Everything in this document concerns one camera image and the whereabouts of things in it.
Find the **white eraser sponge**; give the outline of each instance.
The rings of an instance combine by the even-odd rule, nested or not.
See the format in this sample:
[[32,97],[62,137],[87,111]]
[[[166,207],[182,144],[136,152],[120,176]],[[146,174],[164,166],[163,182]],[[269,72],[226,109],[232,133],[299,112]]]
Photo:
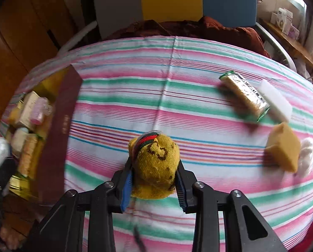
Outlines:
[[270,105],[270,109],[281,122],[289,122],[292,117],[292,105],[288,100],[275,89],[267,80],[260,82],[259,93]]

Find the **brown blanket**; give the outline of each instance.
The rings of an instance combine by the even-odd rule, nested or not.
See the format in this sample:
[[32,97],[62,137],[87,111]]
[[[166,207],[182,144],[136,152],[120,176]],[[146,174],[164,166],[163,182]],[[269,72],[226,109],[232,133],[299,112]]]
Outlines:
[[225,28],[210,17],[202,17],[198,22],[176,21],[157,23],[154,20],[140,21],[116,31],[104,40],[155,35],[182,36],[228,43],[271,58],[264,50],[263,42],[253,28]]

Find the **wooden cabinet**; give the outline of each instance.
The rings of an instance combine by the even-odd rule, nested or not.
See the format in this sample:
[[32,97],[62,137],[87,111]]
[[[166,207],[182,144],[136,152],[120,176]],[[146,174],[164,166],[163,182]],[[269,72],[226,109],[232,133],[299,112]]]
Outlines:
[[63,0],[4,0],[0,6],[0,118],[29,71],[76,33]]

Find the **pink bottle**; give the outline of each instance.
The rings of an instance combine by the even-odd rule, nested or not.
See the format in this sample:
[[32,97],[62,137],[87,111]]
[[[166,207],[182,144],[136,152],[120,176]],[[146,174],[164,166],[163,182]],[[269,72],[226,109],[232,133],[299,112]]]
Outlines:
[[41,125],[43,122],[43,118],[45,116],[45,112],[48,106],[48,99],[45,97],[40,97],[35,102],[31,116],[30,116],[30,122],[35,125]]

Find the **striped tablecloth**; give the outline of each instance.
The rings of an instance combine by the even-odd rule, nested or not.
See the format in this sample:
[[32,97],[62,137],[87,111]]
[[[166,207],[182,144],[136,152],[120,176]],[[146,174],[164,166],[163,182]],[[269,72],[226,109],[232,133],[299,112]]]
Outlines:
[[[82,192],[111,179],[123,168],[129,140],[158,129],[179,144],[185,168],[198,180],[223,192],[243,191],[286,248],[303,239],[313,220],[313,171],[301,179],[265,161],[274,121],[267,115],[254,122],[220,86],[219,76],[235,70],[254,86],[268,80],[293,106],[290,126],[300,139],[313,137],[310,82],[273,60],[217,42],[180,37],[107,41],[33,69],[6,109],[1,135],[19,94],[69,64],[84,81],[70,129],[67,189]],[[191,251],[194,224],[195,215],[182,212],[176,194],[132,200],[126,213],[113,216],[116,248],[138,251],[132,233],[137,225],[149,252]],[[223,229],[220,238],[223,251]]]

